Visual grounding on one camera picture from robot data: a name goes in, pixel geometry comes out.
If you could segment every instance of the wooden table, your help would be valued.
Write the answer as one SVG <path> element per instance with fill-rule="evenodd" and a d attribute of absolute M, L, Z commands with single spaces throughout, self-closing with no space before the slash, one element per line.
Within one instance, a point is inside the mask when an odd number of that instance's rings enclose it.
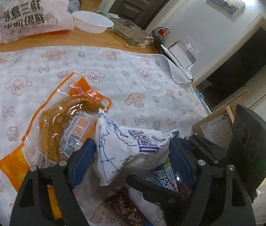
<path fill-rule="evenodd" d="M 50 32 L 25 37 L 11 43 L 2 43 L 0 44 L 0 52 L 44 46 L 94 46 L 115 48 L 135 53 L 156 53 L 153 43 L 145 47 L 127 47 L 127 42 L 111 30 L 101 34 L 93 34 L 77 28 L 73 31 Z"/>

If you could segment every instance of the blue gripper pad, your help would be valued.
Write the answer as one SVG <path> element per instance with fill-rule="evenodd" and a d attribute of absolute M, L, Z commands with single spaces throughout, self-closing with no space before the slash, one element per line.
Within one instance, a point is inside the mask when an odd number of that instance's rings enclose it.
<path fill-rule="evenodd" d="M 77 163 L 73 166 L 72 173 L 70 174 L 70 186 L 75 188 L 77 185 L 81 184 L 83 178 L 86 174 L 88 167 L 94 157 L 94 153 L 96 151 L 96 143 L 92 139 L 87 140 L 88 143 L 84 143 L 87 145 L 84 152 L 78 158 Z"/>
<path fill-rule="evenodd" d="M 182 145 L 182 147 L 187 152 L 190 152 L 192 150 L 192 146 L 187 140 L 178 139 L 178 141 L 179 141 L 178 145 Z M 195 174 L 193 174 L 193 171 L 189 163 L 184 158 L 181 150 L 178 148 L 177 144 L 174 142 L 173 139 L 171 139 L 170 141 L 169 150 L 170 150 L 169 157 L 175 171 L 179 174 L 179 177 L 186 185 L 188 185 L 190 188 L 193 188 L 195 182 L 194 181 Z"/>

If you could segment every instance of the white bowl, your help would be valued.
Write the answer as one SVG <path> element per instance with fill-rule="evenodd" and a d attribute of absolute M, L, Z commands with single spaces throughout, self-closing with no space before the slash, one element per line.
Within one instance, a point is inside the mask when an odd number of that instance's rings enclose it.
<path fill-rule="evenodd" d="M 75 11 L 72 13 L 75 19 L 75 27 L 90 33 L 103 33 L 114 23 L 103 15 L 89 11 Z"/>

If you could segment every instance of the metal screw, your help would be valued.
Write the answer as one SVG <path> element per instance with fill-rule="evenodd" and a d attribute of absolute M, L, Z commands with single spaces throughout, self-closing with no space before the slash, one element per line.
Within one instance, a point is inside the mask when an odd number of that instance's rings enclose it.
<path fill-rule="evenodd" d="M 205 166 L 206 165 L 206 161 L 204 161 L 204 160 L 198 160 L 198 164 L 200 166 Z"/>
<path fill-rule="evenodd" d="M 234 165 L 228 165 L 228 169 L 229 169 L 230 171 L 234 171 L 234 170 L 235 170 L 235 166 L 234 166 Z"/>
<path fill-rule="evenodd" d="M 62 160 L 59 162 L 59 166 L 61 166 L 61 167 L 64 167 L 66 165 L 67 165 L 67 161 L 65 161 L 65 160 Z"/>
<path fill-rule="evenodd" d="M 34 172 L 34 171 L 36 171 L 38 169 L 38 167 L 36 166 L 36 165 L 33 165 L 33 166 L 31 166 L 30 168 L 29 168 L 29 170 L 31 171 L 31 172 Z"/>

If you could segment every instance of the barcode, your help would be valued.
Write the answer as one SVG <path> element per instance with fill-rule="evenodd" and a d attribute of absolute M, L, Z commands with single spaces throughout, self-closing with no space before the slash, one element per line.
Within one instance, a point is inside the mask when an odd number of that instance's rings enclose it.
<path fill-rule="evenodd" d="M 36 165 L 38 166 L 38 168 L 54 167 L 55 164 L 56 164 L 55 162 L 47 159 L 46 156 L 39 153 L 38 161 L 36 162 Z"/>

